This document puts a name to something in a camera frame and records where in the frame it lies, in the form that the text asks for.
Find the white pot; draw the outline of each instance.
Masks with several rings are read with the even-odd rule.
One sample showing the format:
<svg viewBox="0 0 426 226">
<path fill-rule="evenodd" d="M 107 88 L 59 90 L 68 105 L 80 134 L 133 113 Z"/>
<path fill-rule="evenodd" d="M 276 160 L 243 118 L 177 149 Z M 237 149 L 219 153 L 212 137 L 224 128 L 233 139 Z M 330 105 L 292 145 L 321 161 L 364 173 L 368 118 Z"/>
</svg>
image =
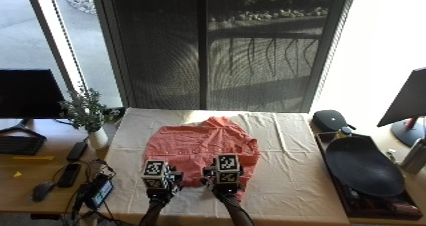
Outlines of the white pot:
<svg viewBox="0 0 426 226">
<path fill-rule="evenodd" d="M 88 145 L 95 150 L 100 150 L 108 146 L 108 136 L 104 128 L 100 128 L 96 132 L 89 133 Z"/>
</svg>

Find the sliding glass door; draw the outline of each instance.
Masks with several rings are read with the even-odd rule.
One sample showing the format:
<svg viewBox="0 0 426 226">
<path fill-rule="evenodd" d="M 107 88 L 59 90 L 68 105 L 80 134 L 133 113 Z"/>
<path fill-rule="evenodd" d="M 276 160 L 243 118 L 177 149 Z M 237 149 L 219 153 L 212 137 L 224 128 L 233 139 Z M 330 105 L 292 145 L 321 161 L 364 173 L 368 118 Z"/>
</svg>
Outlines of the sliding glass door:
<svg viewBox="0 0 426 226">
<path fill-rule="evenodd" d="M 124 104 L 308 112 L 352 0 L 95 0 Z"/>
</svg>

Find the white wall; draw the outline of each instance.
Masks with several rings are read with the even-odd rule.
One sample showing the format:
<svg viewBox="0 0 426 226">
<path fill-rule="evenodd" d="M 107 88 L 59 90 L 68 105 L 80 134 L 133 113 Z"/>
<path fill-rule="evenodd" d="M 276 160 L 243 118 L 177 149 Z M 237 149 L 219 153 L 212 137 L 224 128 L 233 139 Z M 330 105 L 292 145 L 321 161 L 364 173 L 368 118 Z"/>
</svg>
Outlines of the white wall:
<svg viewBox="0 0 426 226">
<path fill-rule="evenodd" d="M 354 0 L 312 113 L 334 109 L 358 133 L 366 132 L 377 127 L 412 70 L 422 67 L 426 0 Z"/>
</svg>

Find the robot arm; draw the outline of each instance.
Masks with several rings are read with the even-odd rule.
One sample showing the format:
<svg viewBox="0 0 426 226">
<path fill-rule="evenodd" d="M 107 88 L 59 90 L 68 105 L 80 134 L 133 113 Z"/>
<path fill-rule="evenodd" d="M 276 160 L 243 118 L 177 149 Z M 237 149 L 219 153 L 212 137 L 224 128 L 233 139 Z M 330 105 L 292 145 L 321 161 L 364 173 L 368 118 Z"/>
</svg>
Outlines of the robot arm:
<svg viewBox="0 0 426 226">
<path fill-rule="evenodd" d="M 156 225 L 161 209 L 183 190 L 184 173 L 177 172 L 165 161 L 148 160 L 143 170 L 143 181 L 149 197 L 149 208 L 140 221 L 140 226 Z"/>
</svg>

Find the cloth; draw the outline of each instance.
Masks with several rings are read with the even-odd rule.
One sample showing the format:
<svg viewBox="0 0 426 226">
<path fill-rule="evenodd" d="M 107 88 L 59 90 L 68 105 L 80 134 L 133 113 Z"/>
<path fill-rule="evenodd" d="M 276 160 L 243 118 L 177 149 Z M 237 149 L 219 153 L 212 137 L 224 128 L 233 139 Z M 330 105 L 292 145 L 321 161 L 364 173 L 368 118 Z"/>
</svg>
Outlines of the cloth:
<svg viewBox="0 0 426 226">
<path fill-rule="evenodd" d="M 143 162 L 164 160 L 184 172 L 184 186 L 200 187 L 203 168 L 211 166 L 219 154 L 239 156 L 245 186 L 252 178 L 260 151 L 257 140 L 227 117 L 211 117 L 197 126 L 164 126 L 148 141 Z"/>
</svg>

